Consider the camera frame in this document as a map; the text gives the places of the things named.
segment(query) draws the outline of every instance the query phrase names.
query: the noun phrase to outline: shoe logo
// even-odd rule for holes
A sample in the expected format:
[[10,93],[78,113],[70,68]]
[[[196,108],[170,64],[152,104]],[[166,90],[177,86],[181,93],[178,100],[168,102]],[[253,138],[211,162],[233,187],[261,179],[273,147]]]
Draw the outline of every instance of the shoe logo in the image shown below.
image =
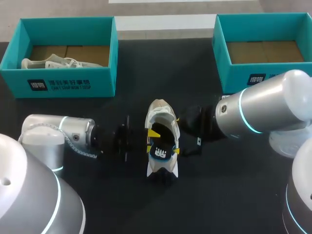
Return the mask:
[[156,147],[155,150],[155,155],[161,158],[165,158],[166,157],[166,151],[159,149],[158,147]]

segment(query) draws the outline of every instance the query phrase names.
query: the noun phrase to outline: gray floor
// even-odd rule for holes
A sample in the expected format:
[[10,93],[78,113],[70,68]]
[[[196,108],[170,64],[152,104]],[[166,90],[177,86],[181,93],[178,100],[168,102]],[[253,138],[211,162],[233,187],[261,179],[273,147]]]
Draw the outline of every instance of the gray floor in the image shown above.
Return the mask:
[[[280,11],[312,12],[311,0],[108,3],[108,0],[0,0],[0,41],[9,41],[20,18],[153,16]],[[210,37],[212,30],[123,31],[120,39]]]
[[312,14],[311,0],[260,0],[264,12],[309,12]]

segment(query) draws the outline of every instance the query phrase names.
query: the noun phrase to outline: shoe lace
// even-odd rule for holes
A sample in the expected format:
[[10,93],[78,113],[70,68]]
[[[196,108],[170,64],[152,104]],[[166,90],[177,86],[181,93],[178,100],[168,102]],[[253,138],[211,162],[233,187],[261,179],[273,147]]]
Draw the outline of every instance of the shoe lace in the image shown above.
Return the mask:
[[72,65],[76,65],[76,67],[82,67],[82,62],[78,62],[77,60],[73,59],[73,58],[64,58],[66,60],[70,60],[69,63],[64,62],[63,65],[70,68],[72,67]]

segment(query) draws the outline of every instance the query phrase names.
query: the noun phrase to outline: black logo on box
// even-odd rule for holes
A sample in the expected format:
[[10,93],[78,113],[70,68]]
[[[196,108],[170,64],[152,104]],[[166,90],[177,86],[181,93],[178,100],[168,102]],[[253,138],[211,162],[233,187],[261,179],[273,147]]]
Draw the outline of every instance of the black logo on box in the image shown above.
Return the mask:
[[48,88],[42,79],[29,79],[28,83],[32,91],[48,91]]
[[254,85],[264,81],[266,74],[250,74],[247,85]]

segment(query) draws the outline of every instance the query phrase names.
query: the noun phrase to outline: shoe insole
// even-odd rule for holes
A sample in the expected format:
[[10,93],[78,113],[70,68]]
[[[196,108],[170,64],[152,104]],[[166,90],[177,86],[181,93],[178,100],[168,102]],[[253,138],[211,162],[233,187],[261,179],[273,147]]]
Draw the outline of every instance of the shoe insole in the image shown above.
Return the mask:
[[157,141],[158,143],[166,144],[171,147],[175,145],[175,136],[165,125],[154,123],[152,125],[152,130],[160,134],[160,138],[155,138],[154,142]]

